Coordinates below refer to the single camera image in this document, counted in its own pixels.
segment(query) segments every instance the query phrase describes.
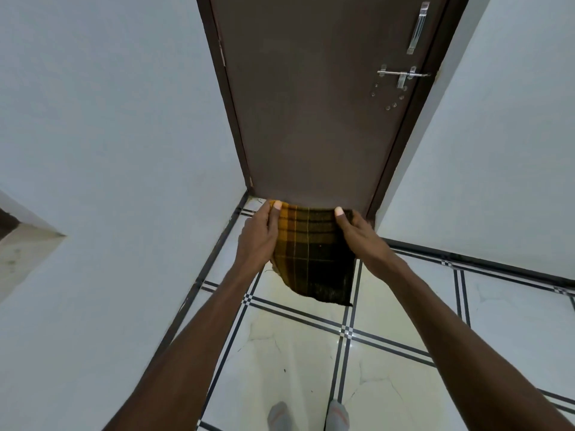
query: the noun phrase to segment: doorway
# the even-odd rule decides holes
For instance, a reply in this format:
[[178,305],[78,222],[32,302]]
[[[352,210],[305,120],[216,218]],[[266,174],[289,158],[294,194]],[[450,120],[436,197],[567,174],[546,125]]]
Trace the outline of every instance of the doorway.
[[251,194],[373,217],[466,2],[198,0]]

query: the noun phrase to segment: forearm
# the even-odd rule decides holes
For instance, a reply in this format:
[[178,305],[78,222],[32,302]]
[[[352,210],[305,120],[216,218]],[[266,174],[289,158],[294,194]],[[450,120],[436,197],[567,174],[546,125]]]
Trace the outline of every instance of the forearm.
[[471,430],[573,430],[509,362],[395,256],[378,275],[405,308]]
[[105,430],[189,430],[235,315],[255,273],[232,268],[168,350],[160,356]]

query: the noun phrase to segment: door frame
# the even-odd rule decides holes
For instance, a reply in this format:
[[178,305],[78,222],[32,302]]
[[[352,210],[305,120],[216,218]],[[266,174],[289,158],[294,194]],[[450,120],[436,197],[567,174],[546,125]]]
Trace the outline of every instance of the door frame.
[[[435,30],[435,35],[431,41],[426,59],[421,66],[421,72],[439,73],[443,58],[447,53],[451,39],[456,32],[457,25],[459,24],[459,20],[461,19],[461,15],[464,13],[468,1],[469,0],[447,0],[445,2],[438,27]],[[232,136],[234,137],[234,144],[236,146],[237,157],[240,161],[241,172],[243,173],[248,193],[250,195],[255,195],[254,185],[249,173],[246,151],[241,140],[241,130],[237,120],[234,99],[232,97],[228,74],[226,72],[226,60],[224,57],[223,44],[220,40],[217,23],[212,10],[212,2],[211,0],[196,0],[196,2],[198,3],[200,17],[204,23],[204,30],[206,38],[208,39],[212,62],[214,64],[216,77],[220,86],[220,93],[224,100],[224,106],[228,115],[229,126],[232,130]],[[427,96],[429,95],[434,83],[435,76],[418,79],[414,86],[413,94],[409,100],[396,137],[393,140],[391,151],[389,152],[389,156],[385,162],[384,170],[379,177],[376,191],[371,198],[367,212],[365,212],[368,220],[375,220],[376,212],[384,200],[385,192],[392,180],[393,173],[397,168],[401,155],[407,145],[407,141],[411,136],[411,132],[415,127],[415,123],[417,122],[419,114],[423,109]]]

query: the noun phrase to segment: hand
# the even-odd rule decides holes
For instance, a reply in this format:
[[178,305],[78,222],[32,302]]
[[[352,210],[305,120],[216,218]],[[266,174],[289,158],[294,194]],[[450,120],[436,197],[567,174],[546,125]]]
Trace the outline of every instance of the hand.
[[233,269],[247,275],[257,274],[270,260],[278,239],[278,218],[282,202],[274,206],[266,201],[244,224],[237,242]]
[[351,250],[373,275],[383,279],[382,277],[395,263],[401,262],[401,259],[356,210],[354,210],[354,217],[350,224],[343,214],[343,209],[337,207],[335,220],[343,231],[343,236]]

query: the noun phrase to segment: door handle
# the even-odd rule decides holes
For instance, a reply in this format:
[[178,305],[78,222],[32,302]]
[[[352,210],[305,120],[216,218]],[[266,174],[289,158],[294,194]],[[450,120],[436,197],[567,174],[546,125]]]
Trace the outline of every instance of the door handle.
[[379,77],[383,77],[384,75],[399,75],[399,80],[397,81],[397,88],[398,89],[403,89],[403,86],[405,85],[405,80],[411,80],[414,77],[431,77],[432,74],[428,73],[428,74],[421,74],[421,73],[416,73],[415,71],[417,70],[417,67],[412,66],[411,69],[409,70],[409,72],[406,71],[388,71],[387,70],[387,65],[381,65],[381,69],[377,72],[379,74]]
[[409,43],[409,47],[407,48],[407,54],[413,54],[413,50],[415,50],[417,41],[419,41],[419,37],[421,36],[421,32],[423,31],[423,23],[426,21],[428,9],[429,9],[429,2],[424,1],[421,4],[421,8],[419,9],[419,16],[417,17],[415,28],[413,29],[413,36],[411,36],[411,42]]

